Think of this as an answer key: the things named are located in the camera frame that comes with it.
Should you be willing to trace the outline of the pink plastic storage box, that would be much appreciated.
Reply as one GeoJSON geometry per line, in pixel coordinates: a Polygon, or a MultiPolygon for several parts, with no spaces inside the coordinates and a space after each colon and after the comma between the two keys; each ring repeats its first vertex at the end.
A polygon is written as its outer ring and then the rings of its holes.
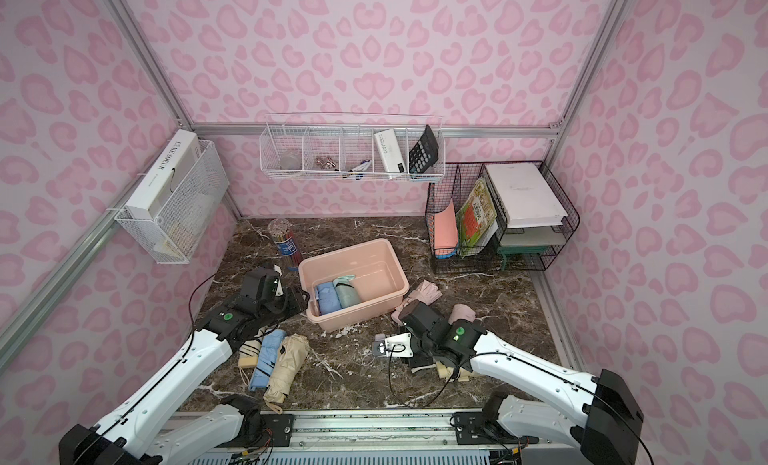
{"type": "Polygon", "coordinates": [[[316,257],[299,265],[302,289],[309,294],[306,317],[325,331],[336,331],[391,313],[410,289],[399,258],[387,239],[375,239],[316,257]],[[359,302],[322,312],[317,287],[346,277],[359,302]]]}

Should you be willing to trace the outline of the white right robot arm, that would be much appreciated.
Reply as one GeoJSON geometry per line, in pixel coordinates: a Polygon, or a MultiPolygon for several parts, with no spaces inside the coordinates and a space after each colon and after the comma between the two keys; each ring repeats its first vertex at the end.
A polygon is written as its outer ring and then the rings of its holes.
{"type": "Polygon", "coordinates": [[[478,321],[451,321],[415,302],[400,314],[404,331],[374,351],[387,359],[426,354],[452,368],[509,384],[540,400],[529,409],[514,396],[493,399],[491,421],[507,434],[552,440],[580,451],[592,464],[633,464],[646,451],[644,414],[625,380],[608,369],[598,375],[559,366],[525,352],[478,321]]]}

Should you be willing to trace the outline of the light blue umbrella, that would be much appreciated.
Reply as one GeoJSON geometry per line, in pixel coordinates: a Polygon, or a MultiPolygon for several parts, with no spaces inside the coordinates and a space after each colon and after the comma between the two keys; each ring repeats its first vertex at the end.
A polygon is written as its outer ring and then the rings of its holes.
{"type": "Polygon", "coordinates": [[[317,285],[315,291],[320,315],[331,314],[342,309],[339,296],[332,282],[317,285]]]}

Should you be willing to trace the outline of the white small box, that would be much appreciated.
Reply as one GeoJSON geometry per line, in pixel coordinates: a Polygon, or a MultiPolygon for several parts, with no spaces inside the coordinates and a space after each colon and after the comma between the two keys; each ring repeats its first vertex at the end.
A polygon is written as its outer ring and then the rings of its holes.
{"type": "Polygon", "coordinates": [[[399,174],[405,171],[397,135],[393,128],[384,129],[373,134],[383,169],[389,174],[399,174]]]}

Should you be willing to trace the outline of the white long box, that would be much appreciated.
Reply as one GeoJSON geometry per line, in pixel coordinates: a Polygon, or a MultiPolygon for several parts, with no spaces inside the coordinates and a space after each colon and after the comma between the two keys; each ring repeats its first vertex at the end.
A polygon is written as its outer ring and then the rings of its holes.
{"type": "Polygon", "coordinates": [[[154,220],[202,153],[195,133],[178,130],[127,200],[129,217],[154,220]]]}

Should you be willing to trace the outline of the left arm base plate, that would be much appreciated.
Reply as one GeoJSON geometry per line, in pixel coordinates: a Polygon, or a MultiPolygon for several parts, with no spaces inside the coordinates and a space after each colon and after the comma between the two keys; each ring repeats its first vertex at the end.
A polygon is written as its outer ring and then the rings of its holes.
{"type": "Polygon", "coordinates": [[[218,445],[218,448],[288,447],[294,428],[293,414],[253,413],[247,416],[234,438],[218,445]]]}

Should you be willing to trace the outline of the black calculator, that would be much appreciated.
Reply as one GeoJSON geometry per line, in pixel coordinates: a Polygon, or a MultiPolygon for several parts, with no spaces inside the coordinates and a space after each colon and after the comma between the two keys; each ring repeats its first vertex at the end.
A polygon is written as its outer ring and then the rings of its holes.
{"type": "Polygon", "coordinates": [[[423,174],[439,159],[439,144],[430,125],[426,125],[423,133],[408,154],[409,172],[423,174]]]}

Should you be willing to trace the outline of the beige folded umbrella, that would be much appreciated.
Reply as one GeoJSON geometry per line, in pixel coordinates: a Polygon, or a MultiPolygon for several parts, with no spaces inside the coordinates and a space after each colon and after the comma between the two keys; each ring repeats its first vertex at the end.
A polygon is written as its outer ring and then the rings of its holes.
{"type": "Polygon", "coordinates": [[[308,338],[300,334],[287,336],[281,342],[276,364],[263,395],[265,405],[272,412],[283,413],[285,399],[289,395],[294,379],[303,366],[310,349],[308,338]]]}

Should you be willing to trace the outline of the green red book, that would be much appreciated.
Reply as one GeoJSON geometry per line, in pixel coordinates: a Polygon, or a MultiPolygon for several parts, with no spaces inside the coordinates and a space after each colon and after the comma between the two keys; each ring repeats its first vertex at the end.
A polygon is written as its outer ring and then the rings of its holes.
{"type": "Polygon", "coordinates": [[[457,254],[470,257],[479,254],[498,229],[497,210],[487,181],[479,177],[457,213],[457,254]]]}

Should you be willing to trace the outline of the white paper stack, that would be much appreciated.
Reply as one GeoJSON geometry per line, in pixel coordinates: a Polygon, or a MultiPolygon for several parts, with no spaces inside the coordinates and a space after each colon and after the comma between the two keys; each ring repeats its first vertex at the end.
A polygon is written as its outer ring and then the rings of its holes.
{"type": "Polygon", "coordinates": [[[536,164],[489,164],[485,172],[502,206],[507,229],[557,226],[568,216],[536,164]]]}

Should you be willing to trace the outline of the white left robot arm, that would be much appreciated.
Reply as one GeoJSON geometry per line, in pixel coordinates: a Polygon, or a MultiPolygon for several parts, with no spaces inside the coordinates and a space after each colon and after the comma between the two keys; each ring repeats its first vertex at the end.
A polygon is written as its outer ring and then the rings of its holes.
{"type": "Polygon", "coordinates": [[[77,424],[58,445],[62,464],[187,464],[218,446],[271,447],[256,400],[234,394],[195,421],[162,427],[243,345],[307,309],[309,294],[285,286],[276,266],[248,272],[238,293],[211,308],[185,343],[133,395],[94,425],[77,424]]]}

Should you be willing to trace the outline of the pale pink crumpled umbrella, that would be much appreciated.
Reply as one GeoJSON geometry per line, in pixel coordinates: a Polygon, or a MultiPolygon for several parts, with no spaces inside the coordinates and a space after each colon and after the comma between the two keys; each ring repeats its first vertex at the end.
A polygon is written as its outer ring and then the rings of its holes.
{"type": "Polygon", "coordinates": [[[401,321],[400,315],[406,306],[415,302],[431,305],[441,298],[442,295],[443,293],[436,284],[424,280],[403,298],[402,302],[394,309],[390,317],[396,324],[402,325],[403,322],[401,321]]]}

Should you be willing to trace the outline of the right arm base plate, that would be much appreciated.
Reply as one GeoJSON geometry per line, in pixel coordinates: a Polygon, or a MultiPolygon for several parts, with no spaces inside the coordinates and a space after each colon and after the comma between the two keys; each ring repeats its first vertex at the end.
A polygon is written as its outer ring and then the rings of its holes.
{"type": "Polygon", "coordinates": [[[497,422],[486,419],[481,412],[455,412],[449,420],[458,445],[515,445],[538,444],[538,437],[517,437],[505,431],[497,422]]]}

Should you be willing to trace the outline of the pink folder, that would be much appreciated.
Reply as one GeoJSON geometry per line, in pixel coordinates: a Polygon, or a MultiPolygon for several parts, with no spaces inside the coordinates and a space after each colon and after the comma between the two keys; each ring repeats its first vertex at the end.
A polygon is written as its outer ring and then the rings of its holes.
{"type": "Polygon", "coordinates": [[[433,250],[437,259],[447,259],[456,254],[459,241],[456,212],[452,202],[434,215],[433,250]]]}

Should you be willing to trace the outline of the mint green umbrella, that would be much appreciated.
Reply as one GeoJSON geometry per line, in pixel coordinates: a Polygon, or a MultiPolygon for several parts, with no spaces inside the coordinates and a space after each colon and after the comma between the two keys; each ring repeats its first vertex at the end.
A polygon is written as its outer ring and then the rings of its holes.
{"type": "Polygon", "coordinates": [[[353,284],[355,279],[355,275],[345,275],[332,281],[332,285],[342,309],[359,305],[362,302],[359,292],[353,284]]]}

